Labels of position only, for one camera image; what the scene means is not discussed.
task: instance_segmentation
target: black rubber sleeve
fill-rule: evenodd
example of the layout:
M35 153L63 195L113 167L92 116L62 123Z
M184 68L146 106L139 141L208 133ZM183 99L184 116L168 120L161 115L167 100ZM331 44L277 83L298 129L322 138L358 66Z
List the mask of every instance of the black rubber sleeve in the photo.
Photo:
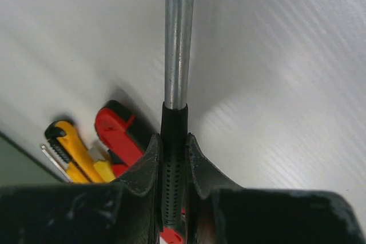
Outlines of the black rubber sleeve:
M184 148L188 132L188 107L171 110L162 107L161 139L162 165L162 220L172 229L181 226L184 184Z

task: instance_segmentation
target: red plastic handle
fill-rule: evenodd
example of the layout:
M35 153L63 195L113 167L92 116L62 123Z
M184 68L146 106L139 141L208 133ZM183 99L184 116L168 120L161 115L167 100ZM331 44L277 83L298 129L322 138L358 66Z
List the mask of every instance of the red plastic handle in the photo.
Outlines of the red plastic handle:
M183 244L183 238L173 229L164 228L160 236L168 244Z
M124 121L114 111L103 108L97 116L95 127L100 140L128 166L132 166L144 152L126 134L133 123L135 115Z

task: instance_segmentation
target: white surface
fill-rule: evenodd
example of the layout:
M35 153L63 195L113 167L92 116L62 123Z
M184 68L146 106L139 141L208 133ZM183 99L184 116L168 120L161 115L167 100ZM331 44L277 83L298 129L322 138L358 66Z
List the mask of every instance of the white surface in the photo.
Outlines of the white surface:
M123 90L158 129L164 0L0 0L0 127L38 156L68 113L89 145ZM246 187L333 190L366 228L366 0L195 0L189 130Z

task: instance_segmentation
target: metal rod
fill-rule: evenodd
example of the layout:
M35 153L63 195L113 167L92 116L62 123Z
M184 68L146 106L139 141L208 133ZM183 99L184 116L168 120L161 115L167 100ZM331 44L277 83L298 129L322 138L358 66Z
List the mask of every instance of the metal rod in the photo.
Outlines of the metal rod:
M186 106L193 0L165 0L165 106Z

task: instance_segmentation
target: green surface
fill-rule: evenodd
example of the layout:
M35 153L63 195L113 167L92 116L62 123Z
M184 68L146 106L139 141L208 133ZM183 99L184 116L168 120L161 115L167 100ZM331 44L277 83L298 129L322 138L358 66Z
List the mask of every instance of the green surface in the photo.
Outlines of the green surface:
M59 183L59 180L0 135L0 186L44 183Z

